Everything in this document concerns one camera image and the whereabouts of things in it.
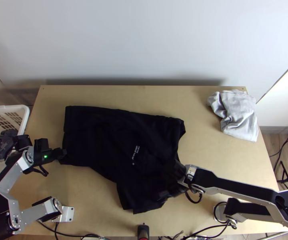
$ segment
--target black shirt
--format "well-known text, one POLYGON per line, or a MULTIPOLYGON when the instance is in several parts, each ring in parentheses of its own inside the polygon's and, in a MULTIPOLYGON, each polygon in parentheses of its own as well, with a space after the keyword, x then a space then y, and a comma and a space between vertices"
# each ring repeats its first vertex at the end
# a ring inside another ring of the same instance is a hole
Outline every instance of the black shirt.
POLYGON ((178 118, 68 106, 63 138, 67 156, 60 163, 91 167, 117 184, 124 209, 146 212, 160 208, 185 174, 177 155, 184 133, 178 118))

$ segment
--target white wall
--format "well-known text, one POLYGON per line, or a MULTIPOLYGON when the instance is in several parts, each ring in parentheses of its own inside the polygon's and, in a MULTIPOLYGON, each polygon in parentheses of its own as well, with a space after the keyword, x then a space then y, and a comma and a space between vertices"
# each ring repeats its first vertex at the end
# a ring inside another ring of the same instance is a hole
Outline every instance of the white wall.
POLYGON ((285 0, 0 0, 6 84, 206 79, 260 99, 287 69, 285 0))
POLYGON ((288 126, 288 72, 256 107, 260 126, 288 126))

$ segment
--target laundry basket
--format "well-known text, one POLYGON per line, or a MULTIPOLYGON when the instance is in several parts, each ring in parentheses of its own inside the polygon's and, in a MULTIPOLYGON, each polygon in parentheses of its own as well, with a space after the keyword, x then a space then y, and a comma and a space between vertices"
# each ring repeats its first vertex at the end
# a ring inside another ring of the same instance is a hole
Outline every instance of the laundry basket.
POLYGON ((18 135, 24 134, 29 114, 30 109, 25 105, 0 106, 0 133, 15 128, 18 135))

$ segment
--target wooden table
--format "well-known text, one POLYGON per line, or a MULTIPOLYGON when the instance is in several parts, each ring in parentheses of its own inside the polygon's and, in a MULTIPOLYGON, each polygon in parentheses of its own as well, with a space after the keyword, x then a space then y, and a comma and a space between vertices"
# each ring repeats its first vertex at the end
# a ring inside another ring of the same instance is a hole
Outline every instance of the wooden table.
MULTIPOLYGON (((186 134, 179 143, 183 164, 194 164, 217 176, 278 190, 261 133, 256 143, 225 135, 220 119, 207 107, 206 100, 218 86, 41 86, 26 134, 31 139, 48 138, 51 148, 62 146, 64 112, 69 105, 119 108, 146 114, 164 115, 184 120, 186 134)), ((199 204, 190 203, 184 194, 169 199, 157 210, 133 215, 123 210, 115 183, 91 168, 44 165, 48 177, 31 173, 22 175, 11 193, 22 208, 47 196, 57 197, 63 205, 74 206, 74 220, 61 223, 58 230, 70 234, 97 233, 102 236, 136 236, 137 225, 150 226, 151 236, 173 236, 184 230, 189 234, 216 225, 212 211, 228 196, 206 195, 199 204)), ((280 224, 247 220, 238 229, 224 234, 249 234, 287 231, 280 224)), ((220 228, 205 234, 217 234, 220 228)), ((37 223, 25 234, 51 235, 37 223)))

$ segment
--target black tripod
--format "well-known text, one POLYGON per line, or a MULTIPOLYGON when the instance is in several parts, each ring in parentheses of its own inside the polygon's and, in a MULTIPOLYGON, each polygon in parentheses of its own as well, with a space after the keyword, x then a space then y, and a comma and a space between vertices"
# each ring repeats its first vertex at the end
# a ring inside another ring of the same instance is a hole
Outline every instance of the black tripod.
POLYGON ((288 182, 288 173, 287 173, 287 171, 285 169, 285 166, 284 166, 282 161, 281 161, 281 165, 282 165, 282 168, 283 168, 283 175, 282 175, 282 179, 278 180, 277 182, 284 184, 284 186, 286 186, 286 188, 288 189, 287 185, 285 184, 286 182, 288 182))

